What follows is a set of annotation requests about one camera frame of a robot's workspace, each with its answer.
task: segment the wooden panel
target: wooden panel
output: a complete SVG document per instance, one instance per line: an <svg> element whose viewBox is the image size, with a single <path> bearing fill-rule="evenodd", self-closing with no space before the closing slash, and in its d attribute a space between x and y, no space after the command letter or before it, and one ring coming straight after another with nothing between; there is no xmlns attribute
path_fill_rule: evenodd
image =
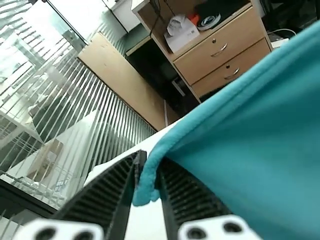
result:
<svg viewBox="0 0 320 240"><path fill-rule="evenodd" d="M210 73L192 85L195 94L201 97L235 80L241 74L248 71L262 58L264 58L264 56L266 56L269 52L270 49L266 39L264 38L260 40L252 47L248 48L235 58L228 61L226 64L219 67L214 72Z"/></svg>
<svg viewBox="0 0 320 240"><path fill-rule="evenodd" d="M194 84L264 38L264 29L258 20L256 11L249 8L178 58L174 64L186 81Z"/></svg>
<svg viewBox="0 0 320 240"><path fill-rule="evenodd" d="M101 33L78 57L156 130L166 126L164 100Z"/></svg>

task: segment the white box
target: white box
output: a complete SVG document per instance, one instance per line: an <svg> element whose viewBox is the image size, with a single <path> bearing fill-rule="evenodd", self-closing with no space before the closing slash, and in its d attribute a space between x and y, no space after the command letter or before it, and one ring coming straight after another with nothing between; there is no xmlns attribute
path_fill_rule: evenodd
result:
<svg viewBox="0 0 320 240"><path fill-rule="evenodd" d="M195 39L200 35L197 27L186 18L183 22L182 30L179 34L170 36L169 33L165 32L164 38L173 53L176 53L179 49Z"/></svg>

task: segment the white table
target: white table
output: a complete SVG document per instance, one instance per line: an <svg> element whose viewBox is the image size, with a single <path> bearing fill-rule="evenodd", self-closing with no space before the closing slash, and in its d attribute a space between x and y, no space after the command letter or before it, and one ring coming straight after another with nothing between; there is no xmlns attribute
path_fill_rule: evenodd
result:
<svg viewBox="0 0 320 240"><path fill-rule="evenodd" d="M104 170L106 170L119 160L138 150L144 150L147 152L147 155L149 155L149 153L154 148L156 143L161 139L161 137L165 135L176 123L177 122L148 137L146 140L130 148L114 159L104 164L95 166L94 169L89 173L84 185L88 184L96 176L101 174ZM160 199L145 206L135 207L131 205L124 239L167 240L162 202Z"/></svg>

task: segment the orange object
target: orange object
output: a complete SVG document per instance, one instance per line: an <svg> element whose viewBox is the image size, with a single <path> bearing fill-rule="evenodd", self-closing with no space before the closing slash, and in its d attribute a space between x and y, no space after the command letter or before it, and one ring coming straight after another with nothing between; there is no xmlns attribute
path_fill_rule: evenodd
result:
<svg viewBox="0 0 320 240"><path fill-rule="evenodd" d="M197 26L197 23L198 23L198 21L200 19L199 15L196 14L196 13L189 14L187 16L187 18L196 26Z"/></svg>

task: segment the white cable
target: white cable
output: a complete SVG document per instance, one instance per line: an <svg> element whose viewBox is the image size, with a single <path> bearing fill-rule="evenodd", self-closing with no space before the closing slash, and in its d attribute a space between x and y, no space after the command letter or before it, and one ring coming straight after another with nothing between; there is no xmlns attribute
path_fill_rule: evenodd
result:
<svg viewBox="0 0 320 240"><path fill-rule="evenodd" d="M276 32L280 32L280 31L289 31L289 32L293 33L295 36L297 35L295 31L288 29L288 28L280 28L280 29L268 32L268 35L276 33Z"/></svg>

